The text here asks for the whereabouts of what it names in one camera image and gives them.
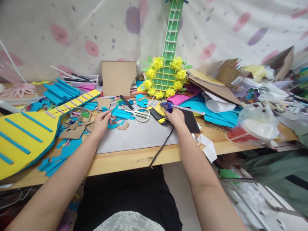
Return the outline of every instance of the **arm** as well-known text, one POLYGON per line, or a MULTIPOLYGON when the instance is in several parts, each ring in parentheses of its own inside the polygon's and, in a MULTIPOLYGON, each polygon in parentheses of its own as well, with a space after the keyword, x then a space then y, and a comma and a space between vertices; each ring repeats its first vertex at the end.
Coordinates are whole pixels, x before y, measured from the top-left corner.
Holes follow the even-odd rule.
POLYGON ((65 209, 89 170, 110 117, 109 110, 95 118, 91 134, 42 185, 6 231, 56 230, 65 209))
POLYGON ((180 155, 192 191, 193 201, 202 230, 246 230, 231 205, 206 156, 190 134, 184 114, 177 108, 165 111, 174 125, 180 145, 180 155))

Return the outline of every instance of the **craft table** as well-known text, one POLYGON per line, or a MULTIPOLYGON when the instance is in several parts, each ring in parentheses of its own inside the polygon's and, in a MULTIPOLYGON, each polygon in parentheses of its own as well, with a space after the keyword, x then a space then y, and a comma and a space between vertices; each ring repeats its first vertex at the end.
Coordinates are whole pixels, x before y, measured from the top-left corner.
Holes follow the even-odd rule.
MULTIPOLYGON (((94 120, 96 112, 92 114, 91 120, 94 120)), ((226 138, 226 132, 220 130, 210 124, 208 124, 203 118, 196 117, 197 122, 202 126, 201 133, 213 141, 217 155, 250 150, 258 148, 258 146, 252 145, 238 145, 233 144, 226 138)), ((292 130, 284 126, 283 124, 278 125, 280 132, 286 136, 286 141, 296 140, 297 136, 292 130)), ((62 139, 56 139, 55 144, 49 152, 44 155, 44 159, 53 156, 59 156, 61 154, 61 149, 56 149, 57 144, 62 139)), ((105 154, 97 154, 94 157, 94 160, 90 166, 87 176, 99 175, 111 172, 119 172, 129 169, 147 167, 150 165, 152 158, 155 156, 160 147, 152 147, 145 149, 137 150, 127 150, 120 152, 112 152, 105 154)), ((172 162, 181 161, 179 145, 168 145, 165 146, 162 152, 156 158, 154 165, 166 164, 172 162)), ((13 183, 11 188, 2 189, 9 190, 14 188, 27 187, 32 185, 43 184, 48 177, 45 176, 45 172, 40 172, 37 167, 41 164, 42 160, 39 160, 33 166, 11 176, 2 181, 1 184, 13 183)))

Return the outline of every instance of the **pen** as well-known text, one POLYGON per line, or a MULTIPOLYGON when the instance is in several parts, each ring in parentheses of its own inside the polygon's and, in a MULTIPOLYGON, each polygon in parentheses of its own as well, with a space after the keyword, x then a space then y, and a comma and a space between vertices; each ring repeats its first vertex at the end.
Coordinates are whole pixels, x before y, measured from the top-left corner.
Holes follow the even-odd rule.
POLYGON ((70 79, 70 78, 64 78, 65 81, 72 81, 72 82, 91 82, 92 81, 88 81, 88 80, 78 80, 78 79, 70 79))
POLYGON ((84 77, 84 76, 82 76, 82 75, 77 75, 77 74, 75 74, 75 73, 71 73, 71 74, 74 75, 74 76, 76 76, 76 77, 79 77, 79 78, 81 78, 81 79, 84 79, 84 80, 88 80, 88 81, 93 82, 91 79, 88 79, 88 78, 86 78, 86 77, 84 77))

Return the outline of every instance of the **yellow paper flower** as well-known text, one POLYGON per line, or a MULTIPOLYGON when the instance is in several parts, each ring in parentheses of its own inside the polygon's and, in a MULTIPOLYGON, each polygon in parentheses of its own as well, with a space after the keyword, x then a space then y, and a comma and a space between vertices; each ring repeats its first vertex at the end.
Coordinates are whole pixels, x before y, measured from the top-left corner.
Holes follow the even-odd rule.
POLYGON ((156 98, 159 99, 159 98, 163 98, 164 97, 164 93, 162 91, 159 91, 156 93, 156 98))
POLYGON ((173 58, 173 61, 170 62, 170 66, 172 69, 175 69, 176 71, 179 71, 182 69, 182 58, 181 57, 177 57, 177 58, 173 58))
POLYGON ((146 89, 150 89, 152 86, 151 80, 147 79, 146 81, 144 81, 144 86, 146 89))
POLYGON ((155 71, 161 69, 164 65, 164 57, 154 57, 151 66, 154 67, 155 71))
POLYGON ((166 89, 166 97, 174 96, 175 91, 172 88, 166 89))
POLYGON ((150 96, 154 96, 155 93, 156 93, 155 88, 150 88, 150 89, 148 90, 148 94, 149 94, 150 96))
POLYGON ((177 74, 176 74, 175 77, 176 77, 177 79, 183 80, 183 79, 186 78, 186 76, 187 76, 186 70, 180 70, 180 71, 177 72, 177 74))
POLYGON ((147 77, 148 78, 154 78, 155 77, 155 70, 153 68, 150 68, 148 71, 147 71, 147 77))
POLYGON ((181 89, 182 87, 183 87, 183 83, 182 83, 181 81, 176 81, 176 82, 174 82, 173 88, 174 88, 175 90, 179 90, 179 89, 181 89))

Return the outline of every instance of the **guitar neck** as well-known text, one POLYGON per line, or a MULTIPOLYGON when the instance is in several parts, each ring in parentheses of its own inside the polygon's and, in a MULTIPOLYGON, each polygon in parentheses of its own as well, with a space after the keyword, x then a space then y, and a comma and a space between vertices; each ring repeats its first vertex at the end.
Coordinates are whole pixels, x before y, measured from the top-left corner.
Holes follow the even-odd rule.
POLYGON ((165 57, 165 64, 171 62, 174 58, 177 36, 180 28, 183 3, 183 0, 170 1, 167 34, 163 53, 163 56, 165 57))

